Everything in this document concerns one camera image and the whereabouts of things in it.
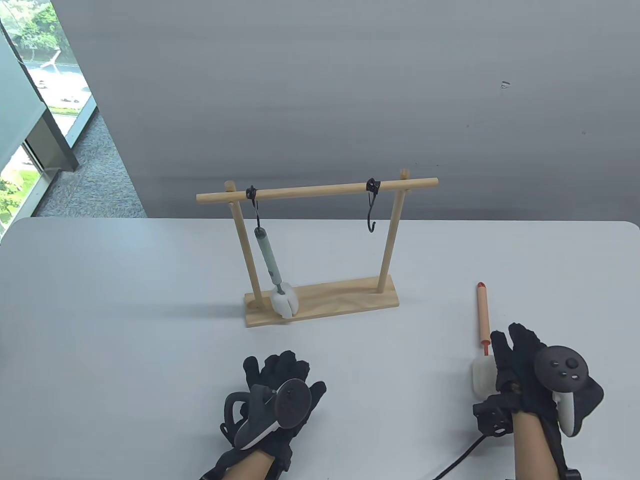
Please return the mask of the person's right hand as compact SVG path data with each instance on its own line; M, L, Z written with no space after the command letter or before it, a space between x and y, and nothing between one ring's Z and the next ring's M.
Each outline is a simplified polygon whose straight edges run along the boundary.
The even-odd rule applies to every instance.
M502 437L513 432L514 413L529 413L553 436L578 435L604 399L584 357L567 346L546 345L520 323L512 323L508 334L494 331L491 343L495 371L483 366L473 373L478 386L494 383L495 390L472 407L478 430Z

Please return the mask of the person's left hand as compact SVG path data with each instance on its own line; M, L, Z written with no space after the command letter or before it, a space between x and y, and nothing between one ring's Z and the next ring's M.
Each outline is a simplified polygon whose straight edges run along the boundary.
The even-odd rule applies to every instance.
M243 370L247 391L227 395L220 425L231 450L202 475L204 480L223 479L256 453L273 459L263 477L278 480L290 469L292 440L327 390L323 381L306 383L310 365L297 359L291 350L268 356L263 367L259 367L256 357L249 356L243 362Z

